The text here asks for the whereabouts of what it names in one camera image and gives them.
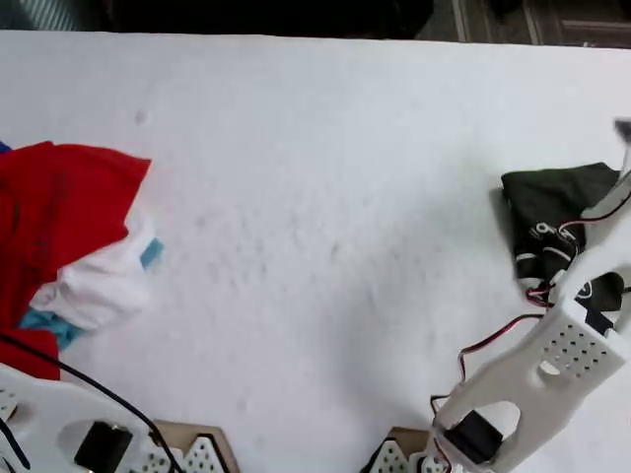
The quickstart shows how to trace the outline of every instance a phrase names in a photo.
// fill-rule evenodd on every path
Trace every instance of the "floor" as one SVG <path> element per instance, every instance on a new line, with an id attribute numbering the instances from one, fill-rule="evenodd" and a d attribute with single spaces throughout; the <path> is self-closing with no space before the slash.
<path id="1" fill-rule="evenodd" d="M 525 0 L 499 18 L 488 0 L 436 0 L 417 39 L 631 47 L 631 18 L 619 0 Z"/>

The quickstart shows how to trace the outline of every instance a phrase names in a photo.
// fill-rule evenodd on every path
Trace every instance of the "red cloth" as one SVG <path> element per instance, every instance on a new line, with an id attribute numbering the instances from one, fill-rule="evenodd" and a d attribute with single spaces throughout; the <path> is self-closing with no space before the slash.
<path id="1" fill-rule="evenodd" d="M 150 163 L 49 142 L 0 158 L 0 328 L 20 322 L 60 267 L 127 236 L 124 220 Z"/>
<path id="2" fill-rule="evenodd" d="M 54 359 L 57 359 L 59 356 L 55 335 L 47 330 L 0 330 L 0 333 L 9 335 Z M 60 378 L 57 366 L 2 340 L 0 340 L 0 363 L 41 379 L 58 381 Z"/>

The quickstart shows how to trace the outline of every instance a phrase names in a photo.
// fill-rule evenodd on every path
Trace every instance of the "hole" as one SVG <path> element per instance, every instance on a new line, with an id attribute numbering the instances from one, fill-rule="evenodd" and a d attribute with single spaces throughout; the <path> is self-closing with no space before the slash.
<path id="1" fill-rule="evenodd" d="M 541 365 L 539 365 L 539 369 L 545 374 L 550 374 L 551 376 L 557 376 L 561 374 L 561 372 L 557 370 L 556 367 L 550 365 L 546 361 L 541 362 Z"/>
<path id="2" fill-rule="evenodd" d="M 475 410 L 480 416 L 486 419 L 489 424 L 497 429 L 504 439 L 515 432 L 518 422 L 520 421 L 520 415 L 522 414 L 520 408 L 509 401 L 489 404 Z M 440 461 L 436 459 L 435 464 L 440 465 Z"/>

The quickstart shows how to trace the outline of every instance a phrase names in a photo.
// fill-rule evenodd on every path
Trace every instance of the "pile of clothes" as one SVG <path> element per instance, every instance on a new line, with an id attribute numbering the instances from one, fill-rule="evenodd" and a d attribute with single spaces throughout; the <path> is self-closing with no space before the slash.
<path id="1" fill-rule="evenodd" d="M 117 151 L 0 142 L 0 333 L 49 356 L 81 334 L 139 312 L 161 253 L 134 200 L 150 165 Z M 0 343 L 0 363 L 59 370 Z"/>

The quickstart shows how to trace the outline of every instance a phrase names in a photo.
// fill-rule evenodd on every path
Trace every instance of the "red wire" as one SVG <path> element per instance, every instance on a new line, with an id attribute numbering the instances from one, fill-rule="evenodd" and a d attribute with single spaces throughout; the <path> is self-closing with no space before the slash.
<path id="1" fill-rule="evenodd" d="M 579 225 L 579 224 L 594 224 L 596 222 L 601 222 L 601 221 L 603 221 L 605 219 L 608 219 L 613 214 L 615 214 L 618 210 L 620 210 L 622 208 L 622 206 L 624 204 L 626 204 L 629 199 L 631 199 L 631 192 L 629 192 L 629 195 L 627 195 L 624 199 L 622 199 L 622 202 L 620 202 L 613 210 L 607 212 L 606 214 L 601 215 L 600 217 L 590 217 L 590 218 L 586 218 L 586 219 L 573 220 L 571 222 L 566 222 L 566 223 L 562 224 L 559 227 L 559 230 L 557 231 L 557 233 L 561 234 L 561 231 L 567 229 L 568 227 L 572 227 L 572 226 L 575 226 L 575 225 Z"/>
<path id="2" fill-rule="evenodd" d="M 542 294 L 546 294 L 550 292 L 550 288 L 546 288 L 546 289 L 528 289 L 526 291 L 526 299 L 534 304 L 534 305 L 538 305 L 539 307 L 545 307 L 545 308 L 550 308 L 553 307 L 554 304 L 552 303 L 547 303 L 546 301 L 544 301 L 543 299 L 539 298 L 538 296 L 542 295 Z"/>
<path id="3" fill-rule="evenodd" d="M 458 356 L 457 356 L 457 360 L 458 360 L 458 363 L 460 365 L 460 384 L 462 384 L 462 383 L 464 383 L 466 381 L 466 369 L 464 367 L 464 355 L 468 355 L 470 353 L 477 352 L 478 350 L 483 349 L 487 345 L 493 343 L 495 340 L 500 338 L 506 332 L 511 330 L 513 327 L 515 327 L 521 321 L 528 320 L 530 318 L 541 319 L 541 318 L 543 318 L 543 315 L 540 314 L 540 313 L 525 313 L 523 315 L 520 315 L 519 317 L 515 317 L 509 323 L 504 325 L 502 328 L 500 328 L 495 333 L 493 333 L 493 334 L 489 335 L 488 337 L 486 337 L 484 340 L 482 340 L 480 342 L 477 342 L 477 343 L 475 343 L 473 345 L 470 345 L 470 346 L 460 350 L 460 353 L 458 353 Z"/>
<path id="4" fill-rule="evenodd" d="M 450 462 L 449 458 L 445 454 L 445 451 L 439 445 L 436 438 L 434 438 L 434 445 L 436 446 L 436 449 L 439 451 L 439 453 L 443 455 L 443 458 L 445 458 L 445 461 L 447 462 L 447 470 L 445 470 L 445 473 L 452 473 L 452 463 Z"/>

